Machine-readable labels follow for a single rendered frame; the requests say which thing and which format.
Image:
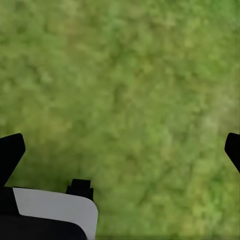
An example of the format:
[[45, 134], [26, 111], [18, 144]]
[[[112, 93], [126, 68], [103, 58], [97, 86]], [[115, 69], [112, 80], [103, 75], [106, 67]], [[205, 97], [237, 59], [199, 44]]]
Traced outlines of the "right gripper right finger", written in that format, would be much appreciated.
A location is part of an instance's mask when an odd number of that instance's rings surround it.
[[229, 133], [224, 150], [240, 172], [240, 134]]

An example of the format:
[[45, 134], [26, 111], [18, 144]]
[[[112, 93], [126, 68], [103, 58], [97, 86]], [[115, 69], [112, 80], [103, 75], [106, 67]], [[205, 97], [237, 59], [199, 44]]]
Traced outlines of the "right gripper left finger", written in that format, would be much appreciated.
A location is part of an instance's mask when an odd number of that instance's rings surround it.
[[0, 192], [26, 151], [21, 133], [0, 138]]

